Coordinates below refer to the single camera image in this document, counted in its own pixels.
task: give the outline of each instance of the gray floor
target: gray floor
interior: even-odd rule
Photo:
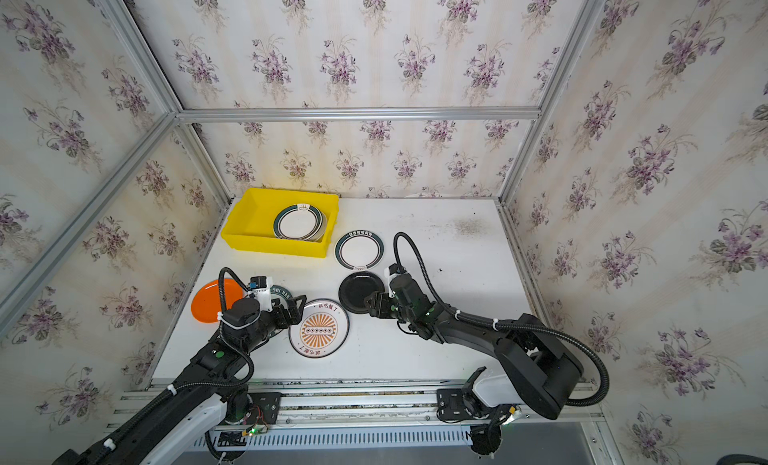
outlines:
[[[503,429],[502,445],[493,463],[562,463],[563,465],[593,465],[587,442],[579,423],[511,423]],[[296,465],[465,465],[477,463],[478,455],[469,447],[406,447],[374,448],[348,451],[264,451],[248,452],[236,465],[266,464]],[[208,452],[184,453],[174,465],[214,465]]]

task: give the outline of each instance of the white zip tie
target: white zip tie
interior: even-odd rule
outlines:
[[[221,312],[220,312],[220,311],[216,313],[216,317],[218,318],[218,320],[219,320],[221,323],[223,323],[223,324],[226,324],[226,326],[227,326],[227,327],[229,327],[229,328],[231,328],[231,329],[233,329],[233,330],[242,330],[242,329],[244,329],[245,327],[248,327],[249,325],[253,325],[253,324],[255,324],[255,323],[256,323],[256,321],[259,319],[259,317],[260,317],[260,316],[261,316],[261,310],[259,310],[259,315],[257,315],[257,316],[256,316],[256,318],[255,318],[253,321],[251,321],[251,322],[248,322],[248,323],[246,323],[245,325],[242,325],[242,326],[240,326],[240,327],[235,327],[234,325],[232,325],[232,324],[230,324],[229,322],[227,322],[226,320],[224,320],[224,317],[222,316],[222,314],[221,314]]]

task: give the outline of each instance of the stack of plates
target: stack of plates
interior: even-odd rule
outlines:
[[[278,239],[320,241],[327,222],[320,210],[307,203],[297,203],[277,214],[273,228]]]

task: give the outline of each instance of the orange plate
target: orange plate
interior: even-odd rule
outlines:
[[[224,279],[224,295],[226,308],[232,308],[235,301],[243,297],[243,289],[232,278]],[[214,280],[202,287],[192,299],[192,316],[204,324],[217,322],[217,314],[221,311],[219,301],[219,281]]]

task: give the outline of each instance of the orange sunburst pattern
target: orange sunburst pattern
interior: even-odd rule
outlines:
[[[301,341],[310,348],[323,348],[336,337],[336,319],[326,313],[310,316],[301,326]]]

